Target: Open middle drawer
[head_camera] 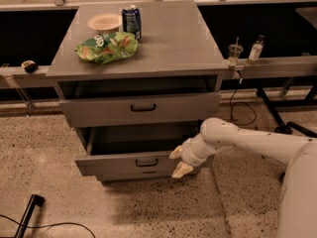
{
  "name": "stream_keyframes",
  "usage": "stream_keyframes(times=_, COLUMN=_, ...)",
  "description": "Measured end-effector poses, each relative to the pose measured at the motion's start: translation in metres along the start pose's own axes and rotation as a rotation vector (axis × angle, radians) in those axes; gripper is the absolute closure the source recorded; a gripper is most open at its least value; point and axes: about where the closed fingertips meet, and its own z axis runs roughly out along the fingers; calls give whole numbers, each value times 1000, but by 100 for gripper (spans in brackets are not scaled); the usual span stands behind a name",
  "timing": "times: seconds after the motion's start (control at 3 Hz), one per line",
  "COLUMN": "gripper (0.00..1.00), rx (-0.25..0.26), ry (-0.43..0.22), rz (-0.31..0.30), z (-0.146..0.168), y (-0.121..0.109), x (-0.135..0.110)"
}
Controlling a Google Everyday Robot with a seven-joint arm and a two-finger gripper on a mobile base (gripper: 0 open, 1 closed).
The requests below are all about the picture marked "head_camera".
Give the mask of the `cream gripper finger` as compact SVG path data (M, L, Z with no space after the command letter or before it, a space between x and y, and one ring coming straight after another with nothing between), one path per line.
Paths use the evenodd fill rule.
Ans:
M169 155L169 157L173 160L178 159L181 157L182 148L177 146Z
M188 165L187 163L184 163L184 162L179 162L171 176L174 179L180 179L183 176L191 173L192 171L193 171L193 166Z

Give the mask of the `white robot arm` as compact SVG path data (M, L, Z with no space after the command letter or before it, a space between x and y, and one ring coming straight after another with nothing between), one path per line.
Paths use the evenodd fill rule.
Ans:
M230 147L286 165L276 238L317 238L317 139L242 129L222 119L209 118L195 137L169 155L179 160L172 176L180 179L208 157Z

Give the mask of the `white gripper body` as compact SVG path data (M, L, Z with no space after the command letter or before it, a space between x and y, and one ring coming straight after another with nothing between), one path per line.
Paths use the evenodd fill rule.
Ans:
M189 166L198 167L213 154L213 147L198 134L181 145L181 159Z

